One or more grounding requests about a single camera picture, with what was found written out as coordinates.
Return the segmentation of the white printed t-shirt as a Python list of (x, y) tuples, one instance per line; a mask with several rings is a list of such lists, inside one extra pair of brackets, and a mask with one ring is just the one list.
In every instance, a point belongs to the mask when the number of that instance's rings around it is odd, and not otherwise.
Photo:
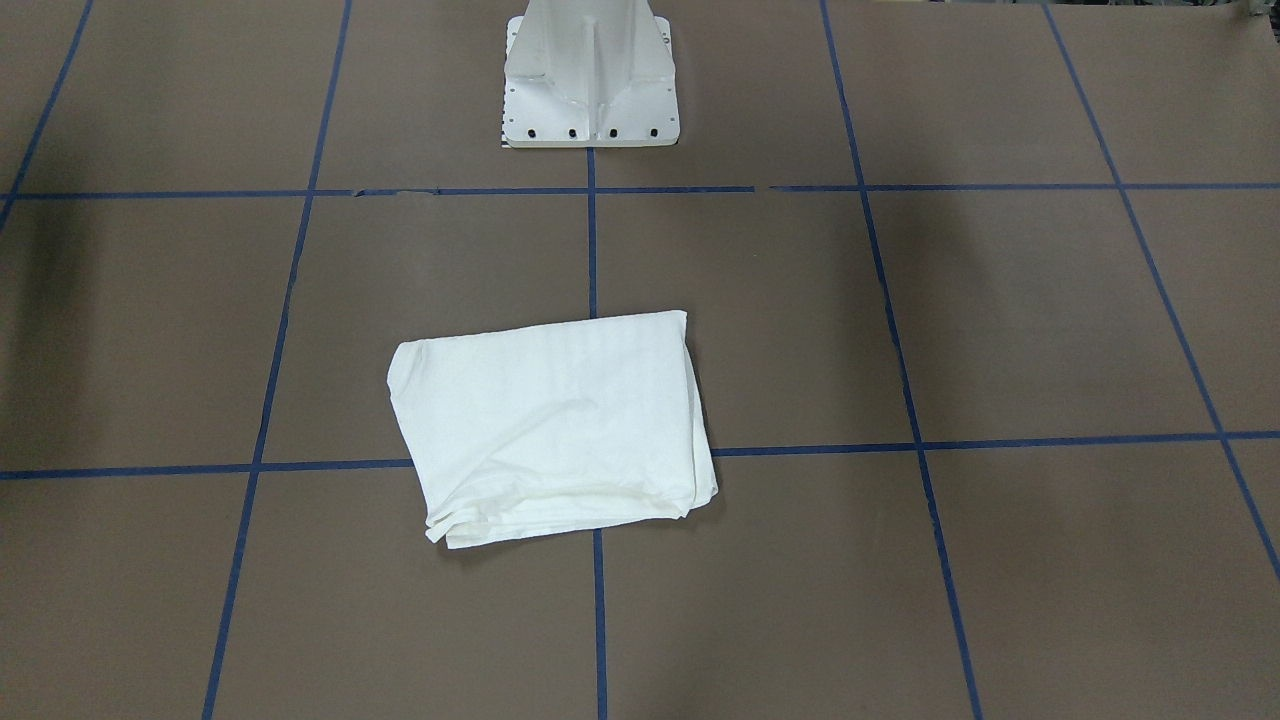
[(389, 400), (425, 536), (472, 548), (707, 506), (719, 484), (684, 310), (399, 345)]

